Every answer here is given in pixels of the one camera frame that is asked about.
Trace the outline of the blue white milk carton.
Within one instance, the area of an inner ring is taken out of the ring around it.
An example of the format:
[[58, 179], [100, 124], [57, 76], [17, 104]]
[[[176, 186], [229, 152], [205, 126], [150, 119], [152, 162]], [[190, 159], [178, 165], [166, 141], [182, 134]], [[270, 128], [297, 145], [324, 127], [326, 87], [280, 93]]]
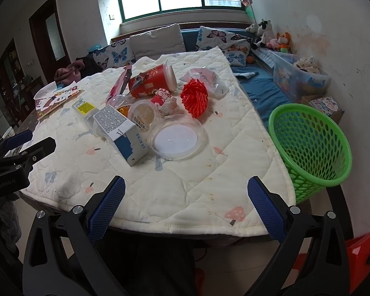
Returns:
[[111, 105], [106, 105], [93, 115], [98, 134], [117, 149], [132, 167], [149, 151], [139, 128]]

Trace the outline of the clear plastic cup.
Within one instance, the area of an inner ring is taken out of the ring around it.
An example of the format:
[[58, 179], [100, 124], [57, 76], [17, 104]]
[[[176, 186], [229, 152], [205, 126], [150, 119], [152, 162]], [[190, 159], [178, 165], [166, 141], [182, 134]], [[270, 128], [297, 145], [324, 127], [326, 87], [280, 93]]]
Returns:
[[122, 106], [131, 105], [134, 98], [131, 95], [118, 94], [107, 101], [107, 105], [112, 106], [116, 110]]

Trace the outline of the clear cup with foil lid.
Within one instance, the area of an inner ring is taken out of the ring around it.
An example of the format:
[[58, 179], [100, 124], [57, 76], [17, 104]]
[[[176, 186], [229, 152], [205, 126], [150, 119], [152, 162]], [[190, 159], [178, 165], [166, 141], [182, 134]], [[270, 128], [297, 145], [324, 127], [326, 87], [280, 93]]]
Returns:
[[140, 129], [141, 133], [147, 134], [157, 125], [162, 117], [157, 105], [150, 100], [139, 100], [130, 106], [128, 118]]

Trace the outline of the red white wrapper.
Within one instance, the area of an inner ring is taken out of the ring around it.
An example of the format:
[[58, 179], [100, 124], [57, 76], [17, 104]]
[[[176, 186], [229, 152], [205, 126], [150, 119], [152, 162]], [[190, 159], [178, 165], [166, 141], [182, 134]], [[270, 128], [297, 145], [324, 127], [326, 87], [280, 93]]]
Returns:
[[177, 99], [164, 88], [156, 90], [151, 103], [157, 107], [162, 116], [171, 116], [178, 109]]

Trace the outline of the clear plastic round lid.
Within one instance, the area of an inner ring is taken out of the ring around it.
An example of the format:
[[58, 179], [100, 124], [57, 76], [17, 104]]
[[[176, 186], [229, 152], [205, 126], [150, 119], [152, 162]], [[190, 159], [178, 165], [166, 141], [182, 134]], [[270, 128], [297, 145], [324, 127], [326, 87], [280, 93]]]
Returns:
[[206, 144], [202, 124], [190, 116], [167, 116], [149, 132], [151, 150], [166, 160], [183, 160], [199, 153]]

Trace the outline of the red paper noodle cup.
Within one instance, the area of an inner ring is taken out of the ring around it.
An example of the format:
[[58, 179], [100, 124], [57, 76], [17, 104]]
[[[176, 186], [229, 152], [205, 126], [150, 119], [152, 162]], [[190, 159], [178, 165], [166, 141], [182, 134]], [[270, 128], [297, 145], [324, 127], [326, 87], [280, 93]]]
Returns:
[[134, 98], [140, 98], [153, 95], [159, 89], [175, 92], [177, 80], [172, 66], [165, 61], [163, 64], [132, 77], [128, 86], [130, 94]]

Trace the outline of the red spiky plastic ball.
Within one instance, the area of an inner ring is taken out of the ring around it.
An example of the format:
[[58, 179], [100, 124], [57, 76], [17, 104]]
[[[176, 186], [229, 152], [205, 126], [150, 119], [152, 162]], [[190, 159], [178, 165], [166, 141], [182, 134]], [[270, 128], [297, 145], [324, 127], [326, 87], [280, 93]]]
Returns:
[[182, 105], [193, 117], [199, 118], [208, 107], [208, 91], [205, 84], [199, 79], [191, 78], [180, 93]]

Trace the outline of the pink clear plastic bag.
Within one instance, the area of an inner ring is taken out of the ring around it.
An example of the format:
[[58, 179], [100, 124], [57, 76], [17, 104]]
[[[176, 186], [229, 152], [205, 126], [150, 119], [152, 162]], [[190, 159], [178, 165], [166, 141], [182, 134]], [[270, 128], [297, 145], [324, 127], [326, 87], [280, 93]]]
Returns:
[[221, 81], [214, 71], [207, 68], [192, 68], [180, 78], [180, 81], [187, 83], [191, 79], [198, 79], [202, 82], [207, 89], [208, 95], [213, 98], [221, 99], [228, 93], [226, 84]]

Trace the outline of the pink snack packet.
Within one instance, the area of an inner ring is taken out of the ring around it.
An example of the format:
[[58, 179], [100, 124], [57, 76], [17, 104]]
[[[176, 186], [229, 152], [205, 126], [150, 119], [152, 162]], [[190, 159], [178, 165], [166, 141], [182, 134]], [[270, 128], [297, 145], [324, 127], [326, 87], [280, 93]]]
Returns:
[[125, 66], [124, 71], [120, 74], [117, 81], [113, 85], [110, 93], [108, 94], [105, 103], [108, 104], [112, 99], [117, 95], [122, 95], [128, 85], [128, 82], [131, 79], [132, 75], [132, 66]]

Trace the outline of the red plastic stool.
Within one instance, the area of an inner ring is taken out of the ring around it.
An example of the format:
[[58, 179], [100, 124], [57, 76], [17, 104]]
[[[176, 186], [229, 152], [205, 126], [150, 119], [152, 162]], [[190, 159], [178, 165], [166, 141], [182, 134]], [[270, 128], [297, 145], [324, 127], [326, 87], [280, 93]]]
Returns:
[[298, 285], [300, 272], [312, 249], [312, 238], [306, 238], [282, 291], [287, 295], [370, 295], [370, 232], [347, 240], [345, 245], [349, 264], [348, 287], [343, 289], [335, 281], [327, 285], [320, 281]]

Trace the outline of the children picture book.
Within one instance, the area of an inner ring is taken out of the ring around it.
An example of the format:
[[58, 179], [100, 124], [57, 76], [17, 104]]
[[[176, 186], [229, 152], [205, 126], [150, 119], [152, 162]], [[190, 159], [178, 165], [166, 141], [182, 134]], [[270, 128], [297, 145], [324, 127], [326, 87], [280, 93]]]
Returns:
[[61, 89], [58, 89], [55, 82], [46, 85], [34, 96], [37, 120], [42, 120], [59, 106], [62, 106], [82, 92], [83, 89], [78, 86], [77, 82], [73, 82]]

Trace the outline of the pink cloth bundle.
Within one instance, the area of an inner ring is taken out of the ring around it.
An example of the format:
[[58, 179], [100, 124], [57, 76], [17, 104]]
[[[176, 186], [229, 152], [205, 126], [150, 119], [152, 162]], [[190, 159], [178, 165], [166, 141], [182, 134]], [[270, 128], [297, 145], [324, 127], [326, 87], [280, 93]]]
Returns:
[[79, 82], [81, 80], [81, 70], [84, 68], [83, 60], [76, 60], [66, 68], [59, 68], [55, 72], [54, 81], [57, 85], [63, 84], [64, 86]]

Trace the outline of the green plastic waste basket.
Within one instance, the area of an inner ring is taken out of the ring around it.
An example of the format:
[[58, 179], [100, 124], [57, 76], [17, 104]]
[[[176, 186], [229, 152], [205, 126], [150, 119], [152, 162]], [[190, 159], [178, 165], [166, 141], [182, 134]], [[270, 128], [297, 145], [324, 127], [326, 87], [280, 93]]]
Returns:
[[342, 129], [310, 106], [275, 108], [269, 134], [288, 170], [297, 203], [341, 185], [352, 171], [352, 151]]

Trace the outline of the white quilted table cover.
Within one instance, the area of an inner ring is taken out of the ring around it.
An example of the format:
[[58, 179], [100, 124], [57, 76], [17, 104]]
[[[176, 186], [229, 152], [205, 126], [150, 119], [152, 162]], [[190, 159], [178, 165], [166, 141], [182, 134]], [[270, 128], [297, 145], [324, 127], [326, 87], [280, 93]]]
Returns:
[[143, 57], [135, 74], [170, 64], [180, 79], [193, 68], [213, 71], [228, 87], [208, 102], [198, 119], [179, 107], [175, 116], [142, 134], [148, 153], [130, 166], [115, 146], [94, 135], [73, 103], [64, 104], [34, 131], [33, 141], [56, 141], [52, 154], [35, 164], [22, 196], [35, 204], [70, 210], [85, 204], [112, 178], [126, 182], [126, 195], [112, 225], [131, 231], [180, 235], [265, 234], [247, 194], [258, 176], [287, 204], [296, 202], [289, 173], [263, 121], [242, 90], [221, 50]]

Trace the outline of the orange fox plush toy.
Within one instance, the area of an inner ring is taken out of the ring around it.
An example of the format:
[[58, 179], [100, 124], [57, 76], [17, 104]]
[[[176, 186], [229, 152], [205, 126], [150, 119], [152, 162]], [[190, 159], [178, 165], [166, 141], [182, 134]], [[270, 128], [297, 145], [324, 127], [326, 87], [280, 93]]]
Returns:
[[278, 51], [282, 53], [290, 53], [291, 52], [291, 34], [289, 32], [285, 32], [283, 34], [277, 33], [277, 43], [279, 44]]

